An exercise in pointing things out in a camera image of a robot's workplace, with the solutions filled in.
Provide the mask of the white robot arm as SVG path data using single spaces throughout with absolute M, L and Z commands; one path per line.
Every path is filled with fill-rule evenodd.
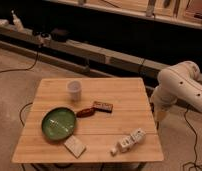
M 202 113 L 202 85 L 198 82 L 200 69 L 193 61 L 184 61 L 162 69 L 157 76 L 150 101 L 154 119 L 162 121 L 178 99 L 186 101 Z

